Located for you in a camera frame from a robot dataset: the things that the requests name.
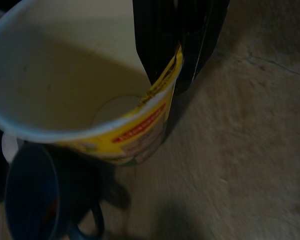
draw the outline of crack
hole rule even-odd
[[[262,58],[262,57],[258,57],[258,56],[253,56],[253,54],[252,54],[250,51],[248,51],[248,57],[246,58],[246,60],[247,60],[250,64],[256,65],[256,63],[253,62],[253,61],[251,61],[250,58],[252,58],[252,59],[257,59],[257,60],[261,60],[261,61],[264,61],[264,62],[266,62],[266,63],[272,64],[272,65],[276,65],[277,67],[279,67],[279,68],[281,68],[281,69],[284,69],[284,70],[288,71],[288,72],[291,73],[291,74],[296,74],[296,75],[300,76],[300,73],[297,72],[297,71],[293,71],[293,70],[291,70],[290,68],[288,68],[288,67],[286,67],[286,66],[284,66],[284,65],[282,65],[282,64],[280,64],[280,63],[277,63],[277,62],[275,62],[275,61],[273,61],[273,60],[269,60],[269,59]]]

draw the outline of mug handle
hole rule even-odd
[[[105,231],[104,216],[102,214],[99,204],[91,208],[91,211],[93,214],[95,225],[98,228],[97,235],[88,236],[84,234],[77,225],[71,222],[67,230],[67,235],[69,236],[70,240],[101,240]]]

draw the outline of floor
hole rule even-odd
[[[300,0],[231,0],[165,143],[113,174],[109,240],[300,240]]]

